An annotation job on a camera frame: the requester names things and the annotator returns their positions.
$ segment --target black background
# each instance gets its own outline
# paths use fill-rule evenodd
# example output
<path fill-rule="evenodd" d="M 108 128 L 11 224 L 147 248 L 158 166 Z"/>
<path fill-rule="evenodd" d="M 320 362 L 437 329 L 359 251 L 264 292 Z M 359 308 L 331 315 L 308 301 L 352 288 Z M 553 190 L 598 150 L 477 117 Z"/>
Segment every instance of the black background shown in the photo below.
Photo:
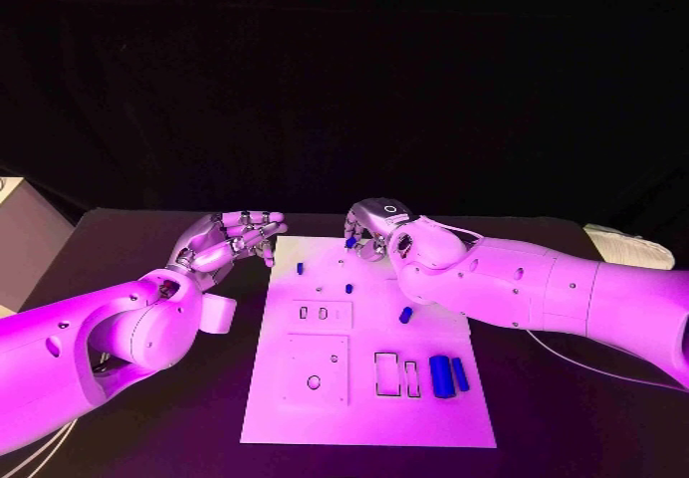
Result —
<path fill-rule="evenodd" d="M 0 168 L 93 207 L 553 216 L 689 265 L 682 15 L 439 2 L 29 2 Z"/>

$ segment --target robot hand gripping object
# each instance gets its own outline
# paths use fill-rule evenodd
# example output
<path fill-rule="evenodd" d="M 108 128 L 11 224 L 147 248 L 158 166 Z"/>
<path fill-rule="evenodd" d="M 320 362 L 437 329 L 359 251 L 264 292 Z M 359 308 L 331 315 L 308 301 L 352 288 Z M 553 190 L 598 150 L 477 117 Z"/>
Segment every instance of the robot hand gripping object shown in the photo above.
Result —
<path fill-rule="evenodd" d="M 226 334 L 236 303 L 203 292 L 235 260 L 256 255 L 272 266 L 268 237 L 287 230 L 281 221 L 268 212 L 203 216 L 163 269 L 0 321 L 0 455 L 173 366 L 197 330 Z M 111 356 L 98 366 L 89 348 Z"/>
<path fill-rule="evenodd" d="M 364 245 L 363 230 L 372 235 Z M 411 301 L 438 303 L 494 326 L 588 337 L 689 387 L 689 271 L 607 264 L 484 237 L 385 198 L 352 206 L 344 237 L 362 259 L 389 256 Z"/>

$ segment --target robotic hand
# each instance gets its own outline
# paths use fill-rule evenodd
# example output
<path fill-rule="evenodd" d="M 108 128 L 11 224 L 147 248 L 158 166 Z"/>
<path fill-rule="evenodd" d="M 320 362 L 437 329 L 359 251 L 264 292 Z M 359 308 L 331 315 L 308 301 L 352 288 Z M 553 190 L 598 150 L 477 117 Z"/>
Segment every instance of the robotic hand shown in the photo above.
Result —
<path fill-rule="evenodd" d="M 364 229 L 373 239 L 362 245 Z M 689 271 L 607 264 L 484 237 L 413 216 L 385 198 L 352 206 L 344 238 L 362 259 L 389 256 L 413 302 L 438 303 L 500 327 L 588 337 L 689 387 Z"/>
<path fill-rule="evenodd" d="M 0 455 L 173 366 L 197 330 L 226 334 L 236 303 L 203 291 L 235 260 L 256 255 L 272 266 L 268 237 L 287 231 L 281 221 L 275 212 L 203 216 L 163 269 L 0 321 Z M 95 367 L 89 348 L 111 356 Z"/>

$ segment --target blue block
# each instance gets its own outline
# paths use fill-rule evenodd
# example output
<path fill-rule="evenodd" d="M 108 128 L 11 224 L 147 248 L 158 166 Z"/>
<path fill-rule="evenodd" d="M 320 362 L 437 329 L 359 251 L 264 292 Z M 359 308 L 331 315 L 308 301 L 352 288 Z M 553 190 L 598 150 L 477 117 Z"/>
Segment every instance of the blue block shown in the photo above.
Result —
<path fill-rule="evenodd" d="M 458 358 L 452 358 L 452 369 L 455 370 L 460 390 L 467 391 L 470 389 L 470 383 L 467 382 L 467 375 L 464 374 L 463 361 Z"/>
<path fill-rule="evenodd" d="M 457 394 L 450 358 L 447 356 L 432 356 L 429 358 L 429 364 L 431 377 L 434 379 L 434 395 L 437 398 L 452 398 Z"/>
<path fill-rule="evenodd" d="M 409 318 L 412 317 L 412 308 L 411 307 L 405 307 L 405 310 L 402 311 L 402 315 L 399 316 L 399 322 L 402 324 L 408 324 L 409 323 Z"/>

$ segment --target dark table surface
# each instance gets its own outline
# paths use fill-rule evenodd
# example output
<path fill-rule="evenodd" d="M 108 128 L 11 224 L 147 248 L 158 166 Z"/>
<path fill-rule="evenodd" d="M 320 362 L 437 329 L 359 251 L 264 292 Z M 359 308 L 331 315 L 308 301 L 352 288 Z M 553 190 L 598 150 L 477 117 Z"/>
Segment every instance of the dark table surface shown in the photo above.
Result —
<path fill-rule="evenodd" d="M 91 211 L 23 309 L 135 280 L 161 267 L 180 232 L 200 215 Z M 285 214 L 287 234 L 337 237 L 343 219 Z M 572 222 L 543 217 L 434 219 L 599 260 Z M 689 395 L 578 367 L 526 332 L 474 320 L 471 339 L 497 449 L 239 444 L 268 277 L 259 259 L 236 263 L 210 290 L 238 301 L 229 334 L 199 333 L 179 364 L 79 418 L 39 476 L 689 476 Z M 572 359 L 667 382 L 651 365 L 592 341 L 537 336 Z M 0 457 L 0 474 L 46 440 Z"/>

